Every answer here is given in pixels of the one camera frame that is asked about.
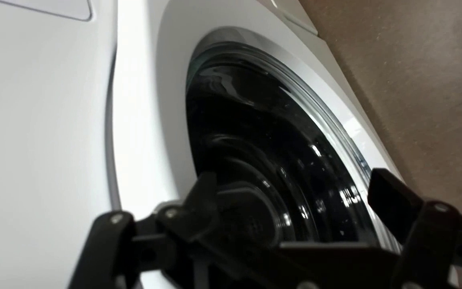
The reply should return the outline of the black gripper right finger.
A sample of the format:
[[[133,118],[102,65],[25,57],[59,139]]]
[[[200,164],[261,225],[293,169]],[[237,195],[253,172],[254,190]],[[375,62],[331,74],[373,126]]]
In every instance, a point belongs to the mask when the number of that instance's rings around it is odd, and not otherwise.
[[[373,169],[367,203],[402,246],[391,275],[394,288],[453,289],[449,270],[462,269],[462,214],[423,200],[386,169]]]

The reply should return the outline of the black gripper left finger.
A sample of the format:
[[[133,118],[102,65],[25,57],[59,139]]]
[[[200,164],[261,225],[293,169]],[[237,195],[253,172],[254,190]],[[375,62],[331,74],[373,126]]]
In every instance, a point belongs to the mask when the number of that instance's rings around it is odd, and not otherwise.
[[[182,201],[145,219],[125,211],[96,217],[67,289],[134,289],[149,272],[179,289],[274,289],[272,240],[251,229],[269,216],[254,185],[203,174]]]

